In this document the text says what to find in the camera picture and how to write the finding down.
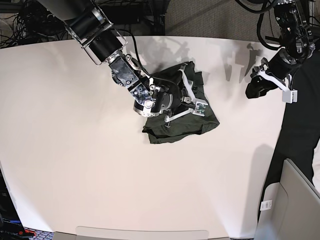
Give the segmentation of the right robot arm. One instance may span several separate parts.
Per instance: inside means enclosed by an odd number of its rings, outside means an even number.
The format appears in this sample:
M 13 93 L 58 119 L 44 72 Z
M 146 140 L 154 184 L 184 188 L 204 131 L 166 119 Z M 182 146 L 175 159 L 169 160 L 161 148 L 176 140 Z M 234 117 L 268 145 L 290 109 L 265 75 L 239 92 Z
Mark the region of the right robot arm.
M 185 115 L 204 117 L 208 103 L 193 92 L 193 81 L 186 75 L 189 63 L 150 74 L 138 56 L 123 53 L 127 40 L 113 28 L 103 10 L 92 0 L 41 0 L 95 65 L 108 64 L 113 81 L 134 98 L 134 111 L 145 118 L 165 114 L 170 123 Z

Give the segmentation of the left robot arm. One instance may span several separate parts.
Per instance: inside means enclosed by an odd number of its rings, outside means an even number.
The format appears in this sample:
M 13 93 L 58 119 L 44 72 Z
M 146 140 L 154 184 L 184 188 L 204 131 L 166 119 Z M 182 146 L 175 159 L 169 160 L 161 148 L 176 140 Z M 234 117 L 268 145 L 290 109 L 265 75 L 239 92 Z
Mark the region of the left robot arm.
M 253 0 L 251 3 L 261 5 L 261 9 L 255 10 L 242 1 L 237 1 L 244 10 L 259 16 L 256 25 L 257 38 L 265 48 L 276 51 L 276 54 L 271 60 L 263 58 L 261 64 L 252 69 L 251 81 L 245 90 L 246 97 L 256 99 L 271 90 L 280 89 L 283 102 L 295 103 L 298 100 L 298 91 L 294 89 L 294 75 L 316 49 L 303 6 L 299 0 Z M 261 34 L 264 14 L 269 11 L 274 12 L 280 36 L 267 39 L 278 43 L 278 47 L 266 43 L 266 38 Z

